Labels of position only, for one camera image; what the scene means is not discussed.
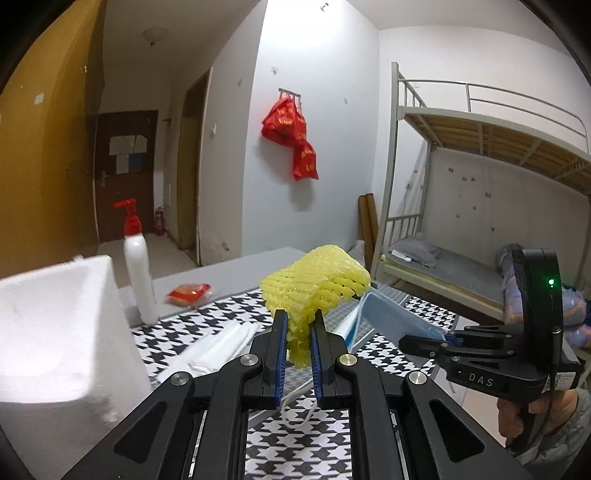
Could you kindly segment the right hand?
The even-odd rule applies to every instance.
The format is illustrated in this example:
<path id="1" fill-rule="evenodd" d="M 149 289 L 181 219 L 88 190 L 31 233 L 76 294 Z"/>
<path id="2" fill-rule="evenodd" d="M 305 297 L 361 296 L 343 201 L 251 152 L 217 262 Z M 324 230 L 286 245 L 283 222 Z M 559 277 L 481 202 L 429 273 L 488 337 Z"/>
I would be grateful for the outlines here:
<path id="1" fill-rule="evenodd" d="M 558 431 L 574 415 L 578 406 L 576 390 L 547 392 L 528 405 L 533 415 L 541 414 L 547 419 L 543 434 L 549 436 Z M 519 437 L 524 430 L 524 422 L 519 416 L 521 407 L 507 400 L 497 401 L 499 432 L 508 443 Z"/>

